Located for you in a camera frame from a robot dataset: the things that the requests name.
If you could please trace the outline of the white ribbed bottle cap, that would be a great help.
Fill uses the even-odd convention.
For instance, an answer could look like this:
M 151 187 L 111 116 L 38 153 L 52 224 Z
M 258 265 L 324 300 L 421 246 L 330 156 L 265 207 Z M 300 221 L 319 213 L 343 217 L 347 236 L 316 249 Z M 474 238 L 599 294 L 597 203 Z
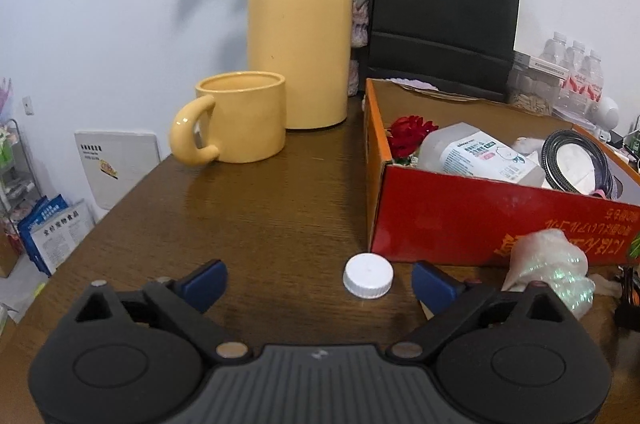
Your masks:
M 343 285 L 361 299 L 378 299 L 392 288 L 394 269 L 384 257 L 361 253 L 350 257 L 343 271 Z

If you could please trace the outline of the iridescent plastic bag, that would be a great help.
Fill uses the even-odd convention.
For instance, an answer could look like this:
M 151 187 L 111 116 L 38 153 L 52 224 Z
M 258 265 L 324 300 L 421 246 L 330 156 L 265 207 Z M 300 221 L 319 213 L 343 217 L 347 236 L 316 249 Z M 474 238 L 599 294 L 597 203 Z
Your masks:
M 596 292 L 587 274 L 586 254 L 563 231 L 547 229 L 527 234 L 514 244 L 502 289 L 523 292 L 529 283 L 547 283 L 574 317 L 581 319 L 592 307 Z

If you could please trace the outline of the red fabric rose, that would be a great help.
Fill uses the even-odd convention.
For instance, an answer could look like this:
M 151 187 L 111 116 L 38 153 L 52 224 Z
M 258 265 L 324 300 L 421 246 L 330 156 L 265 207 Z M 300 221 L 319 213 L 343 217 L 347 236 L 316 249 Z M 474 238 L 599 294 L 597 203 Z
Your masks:
M 406 161 L 421 146 L 424 139 L 439 127 L 422 116 L 410 115 L 396 119 L 387 129 L 387 143 L 395 161 Z

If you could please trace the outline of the red cardboard box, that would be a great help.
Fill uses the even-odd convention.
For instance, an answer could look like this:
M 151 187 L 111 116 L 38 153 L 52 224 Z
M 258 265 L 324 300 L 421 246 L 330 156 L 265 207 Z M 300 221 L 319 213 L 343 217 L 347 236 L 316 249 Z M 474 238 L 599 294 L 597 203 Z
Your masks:
M 396 165 L 387 143 L 393 121 L 418 115 L 439 128 L 464 121 L 505 144 L 544 139 L 569 124 L 503 103 L 442 92 L 412 91 L 390 80 L 366 87 L 369 248 L 390 261 L 498 266 L 522 236 L 560 229 L 592 266 L 639 261 L 639 176 L 609 148 L 619 199 L 598 199 L 492 180 L 430 173 Z

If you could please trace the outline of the yellow ceramic mug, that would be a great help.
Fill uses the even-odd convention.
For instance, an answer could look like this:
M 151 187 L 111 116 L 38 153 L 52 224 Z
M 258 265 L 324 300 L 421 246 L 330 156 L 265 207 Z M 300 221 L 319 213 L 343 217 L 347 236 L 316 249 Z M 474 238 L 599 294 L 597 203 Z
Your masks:
M 172 121 L 172 155 L 188 166 L 247 164 L 285 146 L 285 79 L 274 72 L 227 72 L 200 81 Z

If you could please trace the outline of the clear seed container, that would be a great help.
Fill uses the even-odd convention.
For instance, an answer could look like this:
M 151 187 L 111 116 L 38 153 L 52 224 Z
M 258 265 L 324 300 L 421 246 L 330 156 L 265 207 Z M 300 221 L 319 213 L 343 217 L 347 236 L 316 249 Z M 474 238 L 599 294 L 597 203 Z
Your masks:
M 562 66 L 515 52 L 508 77 L 508 103 L 528 113 L 551 116 L 567 77 Z

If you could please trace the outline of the water bottle middle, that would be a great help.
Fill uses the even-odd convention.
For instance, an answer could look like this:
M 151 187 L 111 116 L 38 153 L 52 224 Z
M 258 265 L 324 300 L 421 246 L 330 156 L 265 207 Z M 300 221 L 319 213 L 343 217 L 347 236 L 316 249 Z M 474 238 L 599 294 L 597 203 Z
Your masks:
M 574 98 L 580 98 L 584 90 L 585 77 L 580 69 L 585 58 L 585 50 L 585 45 L 577 40 L 574 40 L 573 44 L 566 49 L 564 66 L 567 69 L 567 77 L 561 92 L 561 103 L 564 105 L 570 104 Z

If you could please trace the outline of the water bottle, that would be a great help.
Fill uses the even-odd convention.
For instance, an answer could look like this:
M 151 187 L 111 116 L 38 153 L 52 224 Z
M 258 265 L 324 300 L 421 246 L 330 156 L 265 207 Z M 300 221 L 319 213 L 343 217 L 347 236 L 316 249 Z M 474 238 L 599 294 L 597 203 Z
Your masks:
M 573 44 L 566 49 L 564 66 L 567 69 L 567 77 L 561 92 L 561 103 L 564 105 L 570 104 L 574 98 L 580 98 L 584 90 L 585 77 L 580 69 L 585 58 L 585 50 L 585 45 L 577 40 L 574 40 Z
M 580 75 L 584 77 L 582 94 L 592 103 L 601 100 L 604 78 L 601 66 L 601 57 L 596 51 L 591 50 L 582 60 Z
M 544 44 L 544 50 L 540 54 L 541 60 L 556 66 L 565 66 L 566 36 L 560 32 L 554 32 L 553 36 Z

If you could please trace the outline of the water bottle left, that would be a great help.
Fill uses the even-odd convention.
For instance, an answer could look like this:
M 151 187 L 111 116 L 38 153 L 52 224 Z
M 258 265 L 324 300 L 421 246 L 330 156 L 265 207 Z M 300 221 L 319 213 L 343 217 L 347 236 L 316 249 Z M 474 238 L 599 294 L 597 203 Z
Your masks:
M 540 54 L 541 60 L 556 66 L 565 66 L 566 36 L 560 32 L 554 32 L 553 36 L 544 44 L 544 50 Z

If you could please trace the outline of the water bottle right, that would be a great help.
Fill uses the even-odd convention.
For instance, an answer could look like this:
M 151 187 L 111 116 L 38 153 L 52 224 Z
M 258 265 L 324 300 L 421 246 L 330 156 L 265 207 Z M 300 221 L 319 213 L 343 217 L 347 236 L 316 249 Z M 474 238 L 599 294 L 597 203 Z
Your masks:
M 601 66 L 601 57 L 596 51 L 591 50 L 582 60 L 580 75 L 584 77 L 582 94 L 592 103 L 601 100 L 604 78 Z

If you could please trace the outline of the black paper bag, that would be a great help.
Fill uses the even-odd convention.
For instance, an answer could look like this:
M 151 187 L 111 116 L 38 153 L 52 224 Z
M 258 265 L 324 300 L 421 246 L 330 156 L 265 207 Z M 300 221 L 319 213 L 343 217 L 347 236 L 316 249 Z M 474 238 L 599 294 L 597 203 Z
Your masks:
M 367 72 L 506 99 L 520 0 L 372 0 Z

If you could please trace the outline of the pink glitter vase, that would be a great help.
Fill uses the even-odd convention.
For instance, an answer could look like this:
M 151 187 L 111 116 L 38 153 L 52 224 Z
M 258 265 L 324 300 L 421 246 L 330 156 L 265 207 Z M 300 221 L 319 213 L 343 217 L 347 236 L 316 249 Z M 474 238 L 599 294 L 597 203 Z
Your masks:
M 368 43 L 369 12 L 368 4 L 354 6 L 352 8 L 352 39 L 350 46 L 349 76 L 347 93 L 349 96 L 357 94 L 359 89 L 359 55 L 358 50 L 367 46 Z

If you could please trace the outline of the yellow thermos jug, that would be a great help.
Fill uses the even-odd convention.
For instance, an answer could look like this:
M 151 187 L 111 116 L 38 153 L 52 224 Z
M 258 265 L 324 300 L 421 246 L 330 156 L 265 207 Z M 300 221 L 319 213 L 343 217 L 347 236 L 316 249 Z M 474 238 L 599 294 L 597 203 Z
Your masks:
M 347 116 L 352 10 L 368 0 L 248 0 L 247 63 L 285 79 L 286 127 Z

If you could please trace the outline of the white wall heater panel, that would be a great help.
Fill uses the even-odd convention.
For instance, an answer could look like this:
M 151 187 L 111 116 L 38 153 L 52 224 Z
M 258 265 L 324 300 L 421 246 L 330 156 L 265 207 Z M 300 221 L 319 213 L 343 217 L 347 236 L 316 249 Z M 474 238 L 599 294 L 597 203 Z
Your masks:
M 96 206 L 111 210 L 160 163 L 151 132 L 76 131 L 76 147 Z

